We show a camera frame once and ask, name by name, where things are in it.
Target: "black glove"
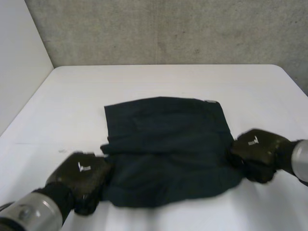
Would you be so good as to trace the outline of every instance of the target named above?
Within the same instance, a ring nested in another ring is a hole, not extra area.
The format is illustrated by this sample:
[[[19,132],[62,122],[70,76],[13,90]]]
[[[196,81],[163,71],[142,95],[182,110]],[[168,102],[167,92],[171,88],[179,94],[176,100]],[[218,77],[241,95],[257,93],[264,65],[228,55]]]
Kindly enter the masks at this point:
[[[250,181],[266,183],[273,179],[277,169],[282,168],[280,160],[285,157],[280,155],[280,147],[293,146],[291,144],[282,136],[253,129],[237,138],[228,159],[235,167],[241,168]]]
[[[71,154],[48,178],[46,185],[64,185],[71,192],[77,214],[92,214],[112,169],[103,157]]]

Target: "dark cloth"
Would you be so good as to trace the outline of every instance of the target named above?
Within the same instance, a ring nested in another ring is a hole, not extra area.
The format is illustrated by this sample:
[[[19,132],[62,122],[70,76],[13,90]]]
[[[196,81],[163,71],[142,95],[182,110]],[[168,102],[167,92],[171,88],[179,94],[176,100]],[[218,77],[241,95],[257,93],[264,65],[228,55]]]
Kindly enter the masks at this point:
[[[115,168],[103,200],[116,206],[157,207],[212,197],[243,175],[227,162],[233,142],[218,102],[158,97],[105,107]]]

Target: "table surface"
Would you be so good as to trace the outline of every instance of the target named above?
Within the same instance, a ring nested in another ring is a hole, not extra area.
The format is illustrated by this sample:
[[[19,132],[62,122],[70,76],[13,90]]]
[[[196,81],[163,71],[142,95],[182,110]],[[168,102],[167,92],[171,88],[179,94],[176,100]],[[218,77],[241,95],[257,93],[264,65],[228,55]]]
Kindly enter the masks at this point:
[[[52,71],[0,137],[0,203],[44,185],[73,151],[102,154],[104,106],[173,96],[220,102],[233,137],[261,128],[308,139],[308,98],[274,65],[65,66]],[[308,188],[279,172],[260,185],[243,180],[215,198],[158,209],[100,203],[95,214],[71,213],[64,231],[307,230]]]

